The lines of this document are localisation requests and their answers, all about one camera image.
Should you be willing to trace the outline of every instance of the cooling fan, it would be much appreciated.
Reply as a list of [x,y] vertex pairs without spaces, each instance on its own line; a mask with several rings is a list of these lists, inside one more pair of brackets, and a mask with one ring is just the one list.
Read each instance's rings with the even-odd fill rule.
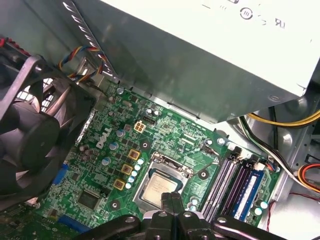
[[[18,99],[26,87],[32,96]],[[0,211],[48,189],[94,103],[41,56],[0,47]]]

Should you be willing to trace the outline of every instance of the blue ram module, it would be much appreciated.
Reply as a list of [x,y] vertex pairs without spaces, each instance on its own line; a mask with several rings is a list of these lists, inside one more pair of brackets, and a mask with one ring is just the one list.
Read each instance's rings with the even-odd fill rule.
[[242,189],[241,195],[232,211],[235,219],[244,221],[255,200],[261,181],[264,177],[264,171],[253,170],[245,187]]
[[64,178],[64,176],[66,175],[67,171],[68,171],[68,165],[67,164],[63,164],[61,169],[58,171],[58,174],[56,175],[55,179],[53,180],[53,185],[58,185],[61,183],[62,179]]
[[81,234],[85,233],[91,229],[90,227],[87,227],[87,226],[81,224],[80,222],[72,219],[71,217],[68,217],[67,215],[62,215],[59,218],[58,223],[64,224],[64,225],[68,226],[69,228],[74,229]]

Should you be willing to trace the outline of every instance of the cpu socket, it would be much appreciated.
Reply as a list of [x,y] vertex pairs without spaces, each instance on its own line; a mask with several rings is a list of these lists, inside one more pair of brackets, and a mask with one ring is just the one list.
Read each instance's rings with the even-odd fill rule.
[[171,192],[181,194],[192,174],[191,168],[154,152],[133,202],[143,212],[161,209],[161,194]]

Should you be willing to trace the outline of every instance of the ram slot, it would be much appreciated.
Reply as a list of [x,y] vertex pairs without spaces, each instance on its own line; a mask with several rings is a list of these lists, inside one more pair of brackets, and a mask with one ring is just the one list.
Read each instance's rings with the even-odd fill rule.
[[245,187],[246,182],[249,179],[250,173],[252,172],[252,166],[247,166],[243,163],[239,171],[236,173],[236,176],[232,180],[234,183],[224,201],[224,204],[220,210],[220,215],[229,215],[232,209],[237,203],[237,199],[241,194],[241,190]]
[[260,187],[261,181],[264,177],[264,171],[253,170],[250,178],[246,183],[245,188],[242,190],[241,195],[232,211],[232,216],[235,219],[244,221],[255,200],[255,196]]
[[206,221],[209,223],[217,214],[217,211],[220,207],[222,199],[228,189],[228,186],[233,178],[234,173],[238,167],[238,163],[233,160],[228,160],[226,164],[226,168],[220,174],[219,179],[217,178],[216,182],[214,183],[214,187],[210,192],[210,199],[209,202],[203,208],[203,216]]

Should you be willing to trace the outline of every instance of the dell logo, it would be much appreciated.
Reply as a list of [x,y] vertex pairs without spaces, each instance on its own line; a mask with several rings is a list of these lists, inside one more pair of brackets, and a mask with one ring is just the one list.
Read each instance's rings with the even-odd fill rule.
[[111,128],[105,128],[105,132],[102,133],[102,136],[100,137],[100,141],[97,142],[95,145],[98,149],[102,149],[104,147],[104,143],[107,141],[107,137],[109,137]]

